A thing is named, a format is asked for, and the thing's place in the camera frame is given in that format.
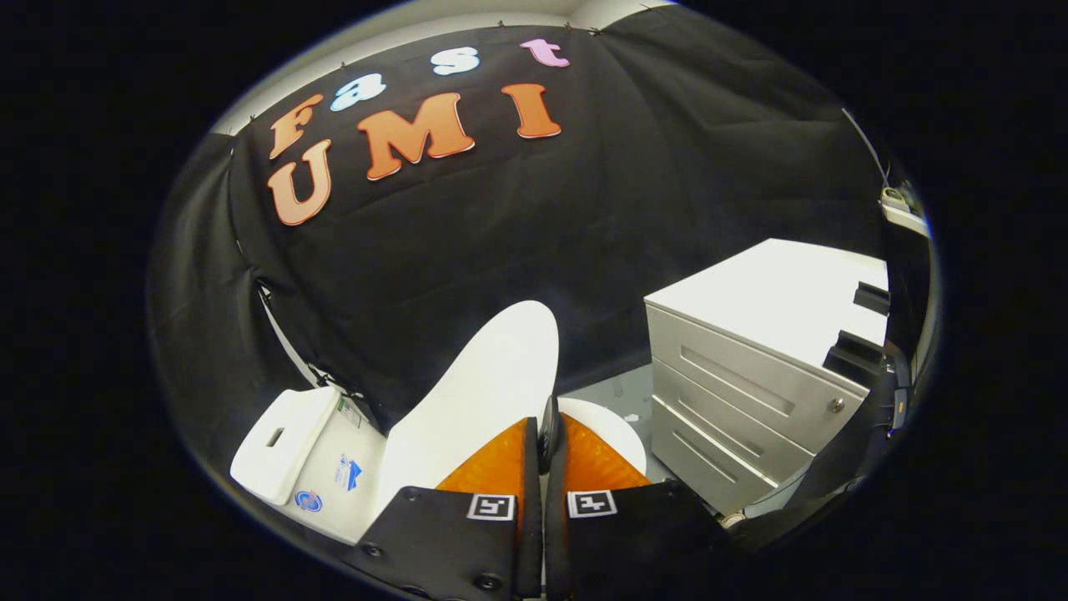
cabinet top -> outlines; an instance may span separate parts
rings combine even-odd
[[[853,304],[860,282],[889,289],[885,260],[769,238],[645,302],[820,368],[838,331],[885,344],[886,317]]]

black fabric backdrop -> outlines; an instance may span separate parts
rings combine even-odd
[[[559,44],[570,65],[543,65],[519,47],[535,37]],[[430,56],[460,46],[478,49],[480,66],[435,75]],[[335,90],[368,73],[382,75],[380,95],[328,108]],[[516,133],[500,90],[527,82],[545,85],[559,136]],[[356,124],[387,109],[412,120],[443,92],[460,94],[475,147],[370,181]],[[303,137],[269,161],[270,126],[314,93],[326,99]],[[362,392],[389,428],[519,300],[555,315],[566,392],[649,361],[644,295],[768,237],[883,257],[881,176],[841,108],[767,49],[681,6],[638,13],[600,35],[440,35],[309,83],[235,137],[210,135],[159,219],[148,323],[179,431],[244,499],[224,476],[241,439],[282,390],[310,386],[277,343],[256,281],[272,290],[272,313],[300,355]],[[305,197],[300,156],[324,138],[330,199],[285,225],[267,179],[297,161]]]

label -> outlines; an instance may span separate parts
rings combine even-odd
[[[345,420],[351,422],[352,426],[356,426],[357,428],[359,428],[360,424],[363,422],[360,411],[356,409],[356,404],[345,397],[342,397],[341,401],[337,402],[337,413],[340,413]]]
[[[342,455],[337,469],[334,470],[334,485],[343,491],[350,491],[356,488],[356,477],[362,473],[363,470],[355,461]]]
[[[304,511],[314,513],[323,509],[323,500],[315,494],[315,491],[300,491],[293,500],[297,502],[297,507]]]
[[[515,517],[516,500],[507,494],[476,494],[471,497],[468,520],[509,522]]]
[[[567,493],[568,516],[575,518],[597,518],[616,512],[612,491],[571,491]]]

white wall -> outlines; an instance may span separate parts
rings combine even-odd
[[[383,11],[329,37],[298,56],[252,88],[211,127],[236,135],[294,90],[341,66],[377,52],[443,33],[505,25],[603,29],[646,6],[668,0],[415,0]],[[535,7],[537,12],[524,12]]]

white filing cabinet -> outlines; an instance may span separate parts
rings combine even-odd
[[[885,262],[772,238],[646,296],[654,455],[722,513],[796,474],[867,396],[823,367],[839,332],[885,343],[862,283]]]

